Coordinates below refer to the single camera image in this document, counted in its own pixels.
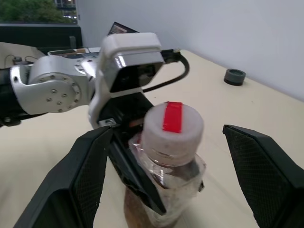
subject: red tape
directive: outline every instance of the red tape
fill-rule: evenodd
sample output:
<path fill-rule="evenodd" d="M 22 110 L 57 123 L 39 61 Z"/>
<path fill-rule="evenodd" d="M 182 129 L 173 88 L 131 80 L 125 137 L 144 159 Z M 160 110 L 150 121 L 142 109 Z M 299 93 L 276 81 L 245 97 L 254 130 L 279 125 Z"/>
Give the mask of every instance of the red tape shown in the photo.
<path fill-rule="evenodd" d="M 162 129 L 166 132 L 181 133 L 182 130 L 181 102 L 169 102 L 165 111 Z"/>

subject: plastic bottle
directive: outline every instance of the plastic bottle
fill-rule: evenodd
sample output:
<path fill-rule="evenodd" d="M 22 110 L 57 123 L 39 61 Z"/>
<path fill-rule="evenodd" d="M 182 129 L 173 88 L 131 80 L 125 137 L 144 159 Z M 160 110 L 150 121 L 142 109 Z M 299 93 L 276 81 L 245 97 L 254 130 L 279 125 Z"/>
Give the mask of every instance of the plastic bottle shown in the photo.
<path fill-rule="evenodd" d="M 200 114 L 182 103 L 160 104 L 147 113 L 142 134 L 129 145 L 156 186 L 167 213 L 159 215 L 127 189 L 124 212 L 129 228 L 175 226 L 196 196 L 206 168 L 196 154 L 203 127 Z"/>

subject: black rubber cap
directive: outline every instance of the black rubber cap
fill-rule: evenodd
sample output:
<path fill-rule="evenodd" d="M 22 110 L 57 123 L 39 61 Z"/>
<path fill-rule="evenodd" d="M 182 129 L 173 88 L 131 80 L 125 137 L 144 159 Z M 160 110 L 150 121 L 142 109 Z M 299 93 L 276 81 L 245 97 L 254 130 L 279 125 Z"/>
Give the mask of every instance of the black rubber cap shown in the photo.
<path fill-rule="evenodd" d="M 236 69 L 228 69 L 224 78 L 224 82 L 233 86 L 241 86 L 244 83 L 246 73 Z"/>

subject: green foliage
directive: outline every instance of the green foliage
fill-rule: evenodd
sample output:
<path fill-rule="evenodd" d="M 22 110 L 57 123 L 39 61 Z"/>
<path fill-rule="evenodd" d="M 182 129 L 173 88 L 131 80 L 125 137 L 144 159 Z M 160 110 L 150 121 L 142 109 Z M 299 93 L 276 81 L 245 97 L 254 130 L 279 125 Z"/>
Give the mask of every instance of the green foliage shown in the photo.
<path fill-rule="evenodd" d="M 72 23 L 53 0 L 0 0 L 0 22 Z"/>

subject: window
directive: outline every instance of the window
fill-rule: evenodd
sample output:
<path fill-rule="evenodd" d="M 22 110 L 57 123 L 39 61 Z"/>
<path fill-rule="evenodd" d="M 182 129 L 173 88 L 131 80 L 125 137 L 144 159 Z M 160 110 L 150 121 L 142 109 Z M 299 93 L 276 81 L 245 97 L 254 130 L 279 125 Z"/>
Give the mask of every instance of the window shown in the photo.
<path fill-rule="evenodd" d="M 77 24 L 76 0 L 0 0 L 0 23 Z"/>

